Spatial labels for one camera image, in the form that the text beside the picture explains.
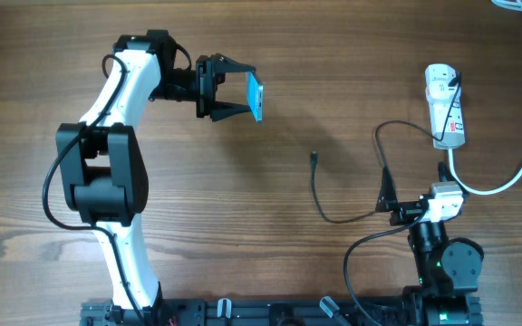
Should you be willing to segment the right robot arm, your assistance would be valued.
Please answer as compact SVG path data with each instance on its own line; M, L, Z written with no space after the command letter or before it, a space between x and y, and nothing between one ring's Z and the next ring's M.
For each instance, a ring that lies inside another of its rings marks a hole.
M403 289L409 325L482 325L484 318L478 278L484 261L482 247L468 238L447 236L446 223L461 213L468 196L439 164L440 180L415 201L397 198L390 170L382 169L377 212L391 214L390 225L405 226L419 276L418 286Z

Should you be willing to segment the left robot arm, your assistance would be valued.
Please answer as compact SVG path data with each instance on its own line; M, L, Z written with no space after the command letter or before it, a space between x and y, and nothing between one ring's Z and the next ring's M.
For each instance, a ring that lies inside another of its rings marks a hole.
M264 86L256 67L216 53L176 67L186 50L166 30L123 35L113 45L107 81L96 102L76 123L56 132L57 157L44 183L47 218L54 173L62 177L67 206L79 214L78 230L97 237L108 265L113 296L82 312L83 325L170 325L173 312L162 298L151 270L141 228L149 194L149 178L136 129L148 102L191 101L199 118L213 121L250 112L263 119Z

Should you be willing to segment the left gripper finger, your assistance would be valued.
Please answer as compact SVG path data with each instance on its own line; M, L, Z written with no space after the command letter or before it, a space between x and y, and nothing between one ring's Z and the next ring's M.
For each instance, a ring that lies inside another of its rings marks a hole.
M256 67L250 64L237 62L227 56L216 53L215 54L215 82L220 85L225 82L227 73L234 72L255 72Z
M231 102L216 101L210 110L210 118L214 121L221 121L231 116L250 112L251 109L245 104L236 104Z

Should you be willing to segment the smartphone with blue screen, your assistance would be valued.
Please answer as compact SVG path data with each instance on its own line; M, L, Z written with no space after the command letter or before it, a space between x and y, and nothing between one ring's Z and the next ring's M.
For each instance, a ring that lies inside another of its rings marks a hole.
M256 72L246 73L246 100L257 123L263 121L264 85Z

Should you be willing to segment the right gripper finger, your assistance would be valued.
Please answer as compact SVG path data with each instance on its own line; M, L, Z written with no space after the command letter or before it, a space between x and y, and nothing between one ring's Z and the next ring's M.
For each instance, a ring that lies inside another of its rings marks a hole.
M447 167L447 165L444 162L438 163L438 175L440 182L447 182L452 181L456 182L459 187L461 188L462 195L464 197L467 197L469 195L469 192L461 185L459 181L457 181L453 175L450 173L450 169Z
M392 174L388 167L384 167L382 169L381 189L378 195L375 211L379 213L390 212L396 210L397 207L398 198Z

